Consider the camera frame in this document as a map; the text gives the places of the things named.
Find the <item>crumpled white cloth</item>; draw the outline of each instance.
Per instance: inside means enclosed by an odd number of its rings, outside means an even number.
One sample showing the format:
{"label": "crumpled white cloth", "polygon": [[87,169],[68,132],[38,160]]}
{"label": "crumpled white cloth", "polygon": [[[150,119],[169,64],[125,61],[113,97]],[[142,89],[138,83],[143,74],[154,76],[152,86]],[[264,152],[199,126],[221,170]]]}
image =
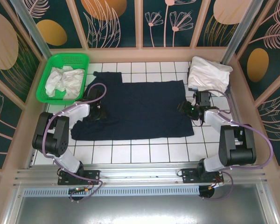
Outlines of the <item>crumpled white cloth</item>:
{"label": "crumpled white cloth", "polygon": [[[188,78],[188,87],[191,89],[219,90],[225,92],[229,84],[229,74],[232,67],[210,62],[200,57],[193,57]],[[218,92],[211,92],[216,96],[221,96]]]}
{"label": "crumpled white cloth", "polygon": [[63,66],[62,69],[53,67],[46,82],[46,93],[49,97],[55,96],[55,90],[66,91],[64,99],[76,99],[81,91],[84,69],[73,69]]}

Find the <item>vent grille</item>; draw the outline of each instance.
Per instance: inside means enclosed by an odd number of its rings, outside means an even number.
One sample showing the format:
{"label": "vent grille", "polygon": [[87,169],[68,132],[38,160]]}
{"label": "vent grille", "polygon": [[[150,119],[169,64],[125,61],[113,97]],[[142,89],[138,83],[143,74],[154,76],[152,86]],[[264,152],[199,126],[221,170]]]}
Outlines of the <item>vent grille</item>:
{"label": "vent grille", "polygon": [[[29,188],[24,197],[68,197],[70,188]],[[78,192],[74,196],[87,196],[91,191]],[[155,196],[155,195],[199,195],[199,186],[180,187],[121,187],[99,189],[93,196]]]}

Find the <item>white tile floor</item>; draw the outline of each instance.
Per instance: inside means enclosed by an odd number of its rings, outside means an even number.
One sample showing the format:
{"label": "white tile floor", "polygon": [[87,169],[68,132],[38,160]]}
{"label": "white tile floor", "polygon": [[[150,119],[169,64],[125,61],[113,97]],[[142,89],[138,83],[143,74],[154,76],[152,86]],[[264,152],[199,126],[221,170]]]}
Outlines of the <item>white tile floor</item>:
{"label": "white tile floor", "polygon": [[[193,92],[187,88],[188,67],[188,62],[92,63],[88,68],[86,85],[95,78],[95,71],[121,72],[124,83],[183,80],[186,99],[192,102]],[[211,103],[222,110],[229,110],[224,97],[213,96]],[[48,111],[54,113],[64,108],[64,105],[50,105]],[[193,130],[193,136],[182,138],[75,141],[70,137],[69,149],[84,164],[199,161],[217,153],[219,133],[205,123],[202,127],[193,125]],[[47,164],[53,164],[53,161],[36,151],[32,165]]]}

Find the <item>green plastic basket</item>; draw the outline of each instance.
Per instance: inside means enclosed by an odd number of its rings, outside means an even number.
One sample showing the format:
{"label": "green plastic basket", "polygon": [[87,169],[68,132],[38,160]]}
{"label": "green plastic basket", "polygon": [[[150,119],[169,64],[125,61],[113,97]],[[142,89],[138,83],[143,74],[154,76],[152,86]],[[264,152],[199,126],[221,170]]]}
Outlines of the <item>green plastic basket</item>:
{"label": "green plastic basket", "polygon": [[[89,57],[86,54],[79,53],[61,53],[55,54],[49,58],[45,70],[43,71],[41,81],[36,91],[36,98],[43,103],[53,105],[71,105],[76,100],[80,99],[84,92],[84,86],[87,78],[87,69],[89,65]],[[55,96],[49,97],[46,94],[45,85],[50,76],[52,67],[61,69],[63,66],[71,66],[73,69],[84,69],[84,78],[81,85],[80,95],[76,99],[66,100],[63,99],[66,91],[55,90]]]}

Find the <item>dark navy cloth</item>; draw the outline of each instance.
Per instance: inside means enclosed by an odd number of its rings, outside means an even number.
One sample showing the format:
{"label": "dark navy cloth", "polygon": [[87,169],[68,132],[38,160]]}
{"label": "dark navy cloth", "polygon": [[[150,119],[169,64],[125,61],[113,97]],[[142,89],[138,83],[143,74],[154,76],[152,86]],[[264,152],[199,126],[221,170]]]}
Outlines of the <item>dark navy cloth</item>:
{"label": "dark navy cloth", "polygon": [[71,130],[75,140],[131,140],[194,135],[191,118],[177,110],[185,101],[183,81],[122,83],[121,73],[94,72],[90,86],[103,83],[101,100],[107,119],[78,121]]}

